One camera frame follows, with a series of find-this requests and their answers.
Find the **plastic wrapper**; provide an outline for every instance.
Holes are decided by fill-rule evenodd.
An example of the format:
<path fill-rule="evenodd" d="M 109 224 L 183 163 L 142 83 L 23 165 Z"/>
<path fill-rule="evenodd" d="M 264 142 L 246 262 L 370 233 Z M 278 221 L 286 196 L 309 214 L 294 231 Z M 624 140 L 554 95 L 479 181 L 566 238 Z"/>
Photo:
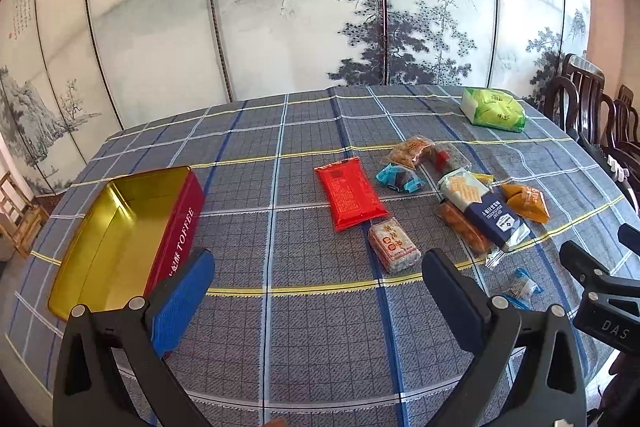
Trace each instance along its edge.
<path fill-rule="evenodd" d="M 470 172 L 470 174 L 482 185 L 491 190 L 491 184 L 494 182 L 493 174 L 484 174 L 483 172 Z"/>
<path fill-rule="evenodd" d="M 348 158 L 314 170 L 329 199 L 336 232 L 389 215 L 362 171 L 360 158 Z"/>
<path fill-rule="evenodd" d="M 452 143 L 434 143 L 430 150 L 431 161 L 440 174 L 466 169 L 471 162 Z"/>
<path fill-rule="evenodd" d="M 438 187 L 498 248 L 512 251 L 529 236 L 529 227 L 523 220 L 465 169 L 446 174 Z"/>
<path fill-rule="evenodd" d="M 531 309 L 531 298 L 540 295 L 543 289 L 524 268 L 516 268 L 509 289 L 502 295 L 514 306 L 523 310 Z"/>
<path fill-rule="evenodd" d="M 424 181 L 414 171 L 391 163 L 376 174 L 376 179 L 398 192 L 415 192 L 424 187 Z"/>
<path fill-rule="evenodd" d="M 436 213 L 468 244 L 476 259 L 484 259 L 491 253 L 494 247 L 491 242 L 466 220 L 466 217 L 453 203 L 443 201 L 439 204 Z"/>
<path fill-rule="evenodd" d="M 507 199 L 507 205 L 516 214 L 538 223 L 548 223 L 549 210 L 542 191 L 527 185 L 516 184 L 503 184 L 500 188 Z"/>
<path fill-rule="evenodd" d="M 412 136 L 396 145 L 384 160 L 415 170 L 427 160 L 431 146 L 433 142 L 424 136 Z"/>
<path fill-rule="evenodd" d="M 520 102 L 496 89 L 465 87 L 460 109 L 473 125 L 522 132 L 527 122 Z"/>
<path fill-rule="evenodd" d="M 390 274 L 418 263 L 422 257 L 395 217 L 373 225 L 369 229 L 369 242 L 380 264 Z"/>

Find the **metal screw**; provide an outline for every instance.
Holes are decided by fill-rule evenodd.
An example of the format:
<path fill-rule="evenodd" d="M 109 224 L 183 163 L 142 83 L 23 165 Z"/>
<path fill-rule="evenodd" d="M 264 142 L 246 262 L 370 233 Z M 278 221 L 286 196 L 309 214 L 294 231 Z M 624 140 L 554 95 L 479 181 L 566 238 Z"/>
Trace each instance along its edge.
<path fill-rule="evenodd" d="M 505 310 L 509 306 L 509 301 L 501 295 L 496 295 L 491 299 L 492 304 L 499 310 Z"/>
<path fill-rule="evenodd" d="M 145 298 L 144 297 L 133 297 L 129 301 L 129 308 L 131 308 L 132 310 L 139 310 L 144 305 L 145 305 Z"/>
<path fill-rule="evenodd" d="M 562 308 L 562 306 L 559 304 L 554 304 L 553 306 L 551 306 L 551 312 L 556 317 L 564 317 L 564 308 Z"/>
<path fill-rule="evenodd" d="M 82 304 L 76 304 L 73 308 L 71 308 L 71 315 L 73 317 L 81 317 L 84 314 L 84 310 L 86 308 Z"/>

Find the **green snack bag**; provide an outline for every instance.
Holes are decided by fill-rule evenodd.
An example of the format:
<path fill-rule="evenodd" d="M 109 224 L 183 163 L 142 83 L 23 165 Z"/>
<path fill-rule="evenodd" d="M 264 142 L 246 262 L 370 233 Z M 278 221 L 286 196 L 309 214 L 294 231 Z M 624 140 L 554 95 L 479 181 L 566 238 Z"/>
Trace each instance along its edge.
<path fill-rule="evenodd" d="M 473 125 L 522 132 L 527 121 L 520 102 L 495 89 L 465 87 L 460 107 Z"/>

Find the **yellow stripe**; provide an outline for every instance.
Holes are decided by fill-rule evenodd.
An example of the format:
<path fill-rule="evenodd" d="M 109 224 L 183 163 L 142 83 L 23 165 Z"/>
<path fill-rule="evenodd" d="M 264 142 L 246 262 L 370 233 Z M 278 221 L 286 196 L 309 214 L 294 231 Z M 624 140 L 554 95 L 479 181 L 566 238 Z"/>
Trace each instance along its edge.
<path fill-rule="evenodd" d="M 312 286 L 291 286 L 283 288 L 272 288 L 273 295 L 308 295 L 308 294 L 325 294 L 339 293 L 354 290 L 369 290 L 379 286 L 377 280 L 355 281 L 337 284 L 318 284 Z"/>
<path fill-rule="evenodd" d="M 444 94 L 416 94 L 416 95 L 412 95 L 412 94 L 379 94 L 377 95 L 378 98 L 461 98 L 460 96 L 449 96 L 449 95 L 444 95 Z M 292 105 L 294 103 L 314 103 L 314 102 L 325 102 L 326 100 L 331 100 L 332 98 L 343 98 L 343 99 L 353 99 L 353 100 L 363 100 L 365 98 L 373 98 L 372 96 L 342 96 L 339 94 L 336 94 L 335 96 L 326 96 L 324 98 L 316 98 L 315 100 L 298 100 L 296 102 L 288 102 L 289 105 Z M 242 108 L 238 108 L 238 109 L 230 109 L 227 111 L 219 111 L 219 112 L 215 112 L 212 114 L 207 114 L 205 115 L 204 118 L 211 118 L 212 116 L 220 116 L 221 114 L 233 114 L 236 112 L 239 112 L 241 110 L 251 110 L 251 109 L 267 109 L 270 107 L 282 107 L 284 105 L 284 103 L 272 103 L 270 105 L 257 105 L 255 107 L 245 107 L 244 109 Z M 177 125 L 179 123 L 185 123 L 185 122 L 190 122 L 190 121 L 194 121 L 194 120 L 199 120 L 200 118 L 202 118 L 201 116 L 194 116 L 193 118 L 185 118 L 184 120 L 177 120 L 175 122 L 169 122 L 169 123 L 165 123 L 163 125 L 155 125 L 153 127 L 147 127 L 145 129 L 142 129 L 140 131 L 133 131 L 127 134 L 120 134 L 119 136 L 114 136 L 111 138 L 108 138 L 106 141 L 111 141 L 111 140 L 117 140 L 118 138 L 124 138 L 127 136 L 133 136 L 134 134 L 139 134 L 142 133 L 144 131 L 150 131 L 153 129 L 160 129 L 161 127 L 168 127 L 171 125 Z"/>
<path fill-rule="evenodd" d="M 227 111 L 213 112 L 211 114 L 205 115 L 204 118 L 202 116 L 194 116 L 193 118 L 185 118 L 184 120 L 177 120 L 175 122 L 169 122 L 169 123 L 165 123 L 165 124 L 162 124 L 162 125 L 154 125 L 153 127 L 146 127 L 146 128 L 141 129 L 139 131 L 133 131 L 133 132 L 129 132 L 127 134 L 121 134 L 119 136 L 114 136 L 113 138 L 109 138 L 106 141 L 108 142 L 108 141 L 111 141 L 111 140 L 117 140 L 118 138 L 124 138 L 124 137 L 127 137 L 127 136 L 133 136 L 134 134 L 140 134 L 140 133 L 145 132 L 145 131 L 151 131 L 153 129 L 160 129 L 162 127 L 169 127 L 171 125 L 178 125 L 179 123 L 191 122 L 191 121 L 194 121 L 194 120 L 199 120 L 200 118 L 202 118 L 204 120 L 205 118 L 212 118 L 214 116 L 220 116 L 222 114 L 233 114 L 233 113 L 239 112 L 241 110 L 245 110 L 246 111 L 246 110 L 252 110 L 252 109 L 267 109 L 269 107 L 282 107 L 283 105 L 284 104 L 282 104 L 282 103 L 272 103 L 271 105 L 257 105 L 256 107 L 245 107 L 244 109 L 238 108 L 238 109 L 229 109 Z"/>
<path fill-rule="evenodd" d="M 440 144 L 440 143 L 462 143 L 462 144 L 469 144 L 469 145 L 500 145 L 503 143 L 532 143 L 532 142 L 548 142 L 548 141 L 553 141 L 553 142 L 565 142 L 565 141 L 573 141 L 571 138 L 567 137 L 567 138 L 530 138 L 530 139 L 514 139 L 514 140 L 472 140 L 472 141 L 464 141 L 464 140 L 441 140 L 441 141 L 437 141 L 434 142 L 436 144 Z M 205 169 L 208 167 L 213 167 L 213 166 L 217 166 L 217 165 L 240 165 L 240 164 L 244 164 L 244 163 L 253 163 L 253 162 L 264 162 L 264 161 L 268 161 L 268 160 L 274 160 L 278 157 L 280 158 L 302 158 L 304 156 L 321 156 L 321 155 L 326 155 L 326 154 L 336 154 L 336 153 L 341 153 L 341 152 L 345 152 L 345 151 L 385 151 L 385 150 L 389 150 L 389 149 L 393 149 L 393 147 L 395 146 L 395 144 L 387 144 L 387 145 L 366 145 L 366 146 L 357 146 L 357 145 L 350 145 L 348 147 L 343 147 L 343 148 L 337 148 L 337 149 L 328 149 L 328 150 L 323 150 L 323 151 L 307 151 L 307 152 L 300 152 L 300 153 L 287 153 L 287 154 L 281 154 L 280 156 L 255 156 L 253 158 L 241 158 L 238 160 L 222 160 L 219 162 L 210 162 L 210 163 L 197 163 L 194 165 L 191 165 L 190 167 L 192 169 Z M 94 181 L 90 181 L 90 182 L 79 182 L 79 183 L 73 183 L 70 185 L 70 187 L 80 187 L 81 185 L 91 185 L 94 183 L 100 183 L 100 182 L 108 182 L 111 180 L 115 180 L 117 178 L 122 178 L 124 176 L 128 176 L 128 174 L 123 174 L 122 176 L 114 176 L 112 178 L 102 178 L 100 180 L 94 180 Z"/>
<path fill-rule="evenodd" d="M 36 256 L 38 259 L 42 259 L 43 261 L 47 261 L 47 263 L 57 264 L 58 266 L 60 266 L 60 264 L 62 263 L 62 261 L 59 261 L 58 259 L 47 257 L 46 255 L 38 253 L 35 250 L 31 250 L 31 255 Z"/>
<path fill-rule="evenodd" d="M 472 265 L 471 261 L 463 261 L 456 263 L 459 270 L 468 268 Z M 377 279 L 366 281 L 343 282 L 335 284 L 317 284 L 309 286 L 287 286 L 272 288 L 271 294 L 275 296 L 294 296 L 294 295 L 320 295 L 329 293 L 341 293 L 357 290 L 370 290 L 383 286 L 395 286 L 405 284 L 422 279 L 422 273 L 410 273 L 398 277 L 389 277 L 382 279 L 382 283 Z M 259 297 L 264 295 L 266 291 L 263 288 L 209 288 L 207 295 L 209 296 L 226 296 L 226 297 Z"/>
<path fill-rule="evenodd" d="M 558 235 L 559 233 L 564 232 L 564 230 L 567 230 L 567 229 L 569 229 L 570 227 L 572 227 L 574 225 L 578 225 L 579 223 L 583 223 L 584 221 L 586 221 L 590 217 L 593 217 L 596 214 L 599 214 L 603 210 L 606 210 L 606 208 L 609 208 L 610 206 L 613 206 L 614 204 L 616 204 L 619 201 L 623 200 L 623 198 L 624 198 L 624 196 L 622 194 L 620 194 L 615 200 L 611 201 L 610 203 L 602 204 L 598 208 L 594 208 L 590 212 L 587 212 L 586 214 L 582 214 L 580 217 L 576 217 L 575 219 L 572 219 L 568 223 L 565 223 L 564 225 L 561 225 L 560 227 L 558 227 L 556 229 L 548 230 L 548 232 L 543 233 L 542 235 L 540 235 L 540 237 L 535 237 L 533 239 L 529 239 L 528 241 L 525 241 L 524 243 L 522 243 L 519 247 L 517 247 L 513 251 L 517 252 L 517 251 L 525 250 L 526 248 L 529 248 L 532 245 L 536 245 L 536 244 L 540 243 L 541 241 L 544 241 L 545 239 L 549 239 L 551 237 L 554 237 L 554 236 Z"/>
<path fill-rule="evenodd" d="M 11 346 L 11 349 L 14 350 L 15 356 L 18 357 L 18 359 L 22 362 L 22 364 L 24 365 L 24 367 L 27 368 L 27 371 L 29 371 L 29 373 L 31 373 L 31 376 L 35 379 L 35 381 L 40 385 L 40 387 L 42 388 L 42 390 L 47 393 L 49 395 L 49 398 L 53 398 L 53 395 L 49 392 L 49 390 L 44 386 L 44 384 L 40 381 L 40 379 L 38 379 L 38 377 L 36 377 L 33 374 L 33 371 L 31 370 L 31 367 L 29 367 L 27 365 L 27 363 L 24 361 L 23 357 L 20 356 L 20 353 L 18 353 L 18 350 L 15 349 L 14 343 L 12 343 L 11 340 L 9 340 L 9 335 L 8 334 L 4 334 L 4 337 L 6 338 L 6 341 L 9 343 L 9 346 Z"/>
<path fill-rule="evenodd" d="M 583 223 L 590 217 L 595 216 L 596 214 L 602 212 L 606 208 L 613 206 L 619 201 L 623 200 L 624 196 L 621 194 L 615 200 L 610 203 L 605 203 L 599 206 L 598 208 L 594 208 L 593 210 L 582 214 L 575 219 L 572 219 L 570 222 L 561 225 L 560 227 L 549 230 L 548 232 L 543 233 L 539 237 L 534 239 L 529 239 L 528 241 L 522 243 L 518 248 L 516 248 L 513 252 L 525 250 L 532 245 L 536 245 L 545 241 L 546 239 L 550 239 L 558 235 L 559 233 L 564 232 L 568 228 L 578 225 L 579 223 Z M 462 261 L 460 263 L 456 263 L 456 268 L 458 270 L 463 270 L 465 268 L 469 268 L 473 263 L 471 261 Z M 422 279 L 422 273 L 410 273 L 408 275 L 399 275 L 396 277 L 388 277 L 382 279 L 383 286 L 396 286 L 399 284 L 406 284 L 414 281 L 418 281 Z M 325 294 L 325 293 L 338 293 L 338 292 L 347 292 L 347 291 L 356 291 L 356 290 L 364 290 L 364 289 L 372 289 L 376 286 L 379 286 L 378 280 L 367 280 L 367 281 L 357 281 L 350 283 L 338 283 L 338 284 L 322 284 L 322 285 L 311 285 L 311 286 L 292 286 L 292 287 L 281 287 L 281 288 L 273 288 L 271 289 L 272 295 L 283 296 L 283 295 L 313 295 L 313 294 Z M 247 289 L 234 289 L 234 288 L 209 288 L 207 291 L 207 295 L 218 295 L 218 296 L 233 296 L 233 297 L 258 297 L 264 295 L 265 291 L 262 288 L 247 288 Z"/>

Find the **checkered tablecloth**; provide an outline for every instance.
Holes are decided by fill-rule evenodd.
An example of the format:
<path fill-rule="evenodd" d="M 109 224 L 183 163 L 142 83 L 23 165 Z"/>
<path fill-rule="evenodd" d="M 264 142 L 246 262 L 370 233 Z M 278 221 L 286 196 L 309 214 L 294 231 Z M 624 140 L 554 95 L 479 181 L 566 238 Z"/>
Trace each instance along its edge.
<path fill-rule="evenodd" d="M 640 260 L 616 240 L 638 218 L 609 177 L 578 145 L 526 106 L 524 133 L 471 126 L 460 87 L 336 88 L 181 114 L 114 135 L 66 192 L 38 236 L 6 334 L 28 371 L 52 391 L 64 323 L 47 310 L 56 271 L 82 216 L 116 176 L 190 165 L 206 193 L 194 245 L 216 257 L 216 277 L 168 363 L 213 425 L 261 425 L 286 415 L 294 426 L 424 425 L 470 362 L 421 281 L 419 266 L 396 277 L 380 269 L 368 225 L 335 233 L 313 167 L 357 155 L 369 177 L 400 140 L 422 134 L 453 142 L 496 183 L 545 193 L 547 225 L 494 270 L 472 261 L 435 215 L 438 179 L 404 196 L 376 187 L 387 208 L 426 251 L 442 248 L 488 294 L 525 267 L 544 310 L 574 312 L 581 288 L 559 264 L 573 239 L 620 277 L 640 277 Z M 583 334 L 578 350 L 589 380 L 610 348 Z M 142 418 L 148 404 L 127 360 L 124 381 Z M 516 352 L 494 402 L 504 400 Z"/>

